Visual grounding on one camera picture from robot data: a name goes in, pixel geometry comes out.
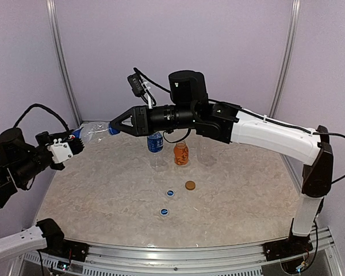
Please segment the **orange drink bottle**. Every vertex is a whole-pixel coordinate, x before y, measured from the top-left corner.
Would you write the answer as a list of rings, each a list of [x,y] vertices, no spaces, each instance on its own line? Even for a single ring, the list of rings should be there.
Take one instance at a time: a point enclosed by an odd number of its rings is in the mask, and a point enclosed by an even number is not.
[[[178,166],[185,166],[189,162],[189,149],[184,140],[175,144],[174,162]]]

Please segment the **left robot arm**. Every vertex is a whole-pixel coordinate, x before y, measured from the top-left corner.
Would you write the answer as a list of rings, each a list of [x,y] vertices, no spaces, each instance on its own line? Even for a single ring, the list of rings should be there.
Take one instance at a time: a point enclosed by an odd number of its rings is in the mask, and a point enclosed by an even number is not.
[[[35,147],[25,142],[20,128],[10,128],[0,134],[0,209],[19,189],[29,190],[29,181],[46,168],[63,170],[64,162],[80,154],[83,141],[71,131],[36,136]],[[51,218],[34,226],[0,238],[0,263],[34,250],[53,251],[65,255],[69,243],[58,224]]]

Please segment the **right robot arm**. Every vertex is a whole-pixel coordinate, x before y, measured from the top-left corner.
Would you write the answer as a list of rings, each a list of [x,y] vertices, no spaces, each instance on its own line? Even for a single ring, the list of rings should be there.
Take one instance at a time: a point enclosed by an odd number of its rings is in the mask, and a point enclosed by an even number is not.
[[[168,81],[171,105],[134,106],[113,119],[111,127],[135,137],[192,129],[215,141],[253,145],[301,161],[304,168],[300,203],[292,222],[292,235],[282,243],[286,254],[298,253],[331,189],[334,155],[327,128],[303,128],[210,99],[201,72],[176,71],[168,76]]]

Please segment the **blue white cap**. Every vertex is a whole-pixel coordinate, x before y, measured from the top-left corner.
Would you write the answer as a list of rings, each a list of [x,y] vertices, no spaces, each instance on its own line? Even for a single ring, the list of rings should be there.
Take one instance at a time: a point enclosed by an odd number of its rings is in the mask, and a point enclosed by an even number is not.
[[[167,216],[169,214],[169,210],[167,208],[162,208],[160,211],[159,211],[159,214],[161,216]]]

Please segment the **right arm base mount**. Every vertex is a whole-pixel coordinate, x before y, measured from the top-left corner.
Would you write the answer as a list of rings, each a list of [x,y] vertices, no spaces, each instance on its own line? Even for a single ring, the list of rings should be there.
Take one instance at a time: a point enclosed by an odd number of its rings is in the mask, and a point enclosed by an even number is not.
[[[293,234],[292,229],[290,229],[288,237],[281,240],[266,242],[262,247],[268,262],[310,253],[313,250],[310,235],[297,236]]]

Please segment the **white bottle cap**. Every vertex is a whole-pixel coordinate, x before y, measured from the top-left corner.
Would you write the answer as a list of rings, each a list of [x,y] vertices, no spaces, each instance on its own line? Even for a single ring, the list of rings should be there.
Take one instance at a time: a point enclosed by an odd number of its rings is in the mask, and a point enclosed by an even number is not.
[[[175,196],[175,191],[173,191],[173,190],[168,190],[168,191],[166,191],[166,196],[168,196],[168,197],[173,197],[173,196]]]

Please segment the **brown bottle cap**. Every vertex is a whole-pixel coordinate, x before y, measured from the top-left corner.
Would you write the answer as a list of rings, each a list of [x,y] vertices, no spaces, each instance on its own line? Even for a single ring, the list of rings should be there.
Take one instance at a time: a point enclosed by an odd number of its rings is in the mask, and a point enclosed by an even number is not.
[[[196,188],[196,183],[194,181],[187,181],[185,183],[185,188],[187,190],[194,190]]]

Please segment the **clear bottle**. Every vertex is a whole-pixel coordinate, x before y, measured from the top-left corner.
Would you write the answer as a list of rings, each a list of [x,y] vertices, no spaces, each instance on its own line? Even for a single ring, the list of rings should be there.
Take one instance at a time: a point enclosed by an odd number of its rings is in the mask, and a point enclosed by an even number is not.
[[[197,160],[205,165],[212,166],[217,162],[217,159],[213,156],[212,143],[210,139],[201,137],[197,147]]]

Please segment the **blue bottle cap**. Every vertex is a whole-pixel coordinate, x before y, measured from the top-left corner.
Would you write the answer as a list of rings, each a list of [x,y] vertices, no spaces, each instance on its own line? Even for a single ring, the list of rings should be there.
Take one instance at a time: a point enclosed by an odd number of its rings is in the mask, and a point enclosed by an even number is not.
[[[120,131],[119,131],[118,129],[113,128],[113,127],[112,127],[112,124],[111,124],[111,122],[110,122],[110,123],[108,123],[108,133],[109,133],[111,136],[113,136],[113,135],[119,134]]]

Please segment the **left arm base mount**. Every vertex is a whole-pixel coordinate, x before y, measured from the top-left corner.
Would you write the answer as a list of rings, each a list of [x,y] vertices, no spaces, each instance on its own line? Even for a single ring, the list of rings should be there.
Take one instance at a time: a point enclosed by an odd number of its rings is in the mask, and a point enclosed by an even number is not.
[[[68,240],[58,224],[52,218],[46,218],[36,223],[46,239],[47,246],[40,249],[46,254],[68,259],[70,261],[85,262],[89,252],[89,245],[79,241]]]

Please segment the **blue label bottle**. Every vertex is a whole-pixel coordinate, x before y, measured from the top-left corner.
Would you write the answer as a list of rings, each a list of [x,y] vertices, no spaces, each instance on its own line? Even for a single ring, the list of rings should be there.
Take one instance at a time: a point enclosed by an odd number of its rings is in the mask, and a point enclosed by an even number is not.
[[[102,121],[84,123],[74,130],[72,135],[81,139],[84,144],[99,143],[109,135],[109,123]]]
[[[163,160],[163,136],[160,132],[155,132],[147,137],[147,147],[149,154],[150,165],[153,168],[164,166]]]

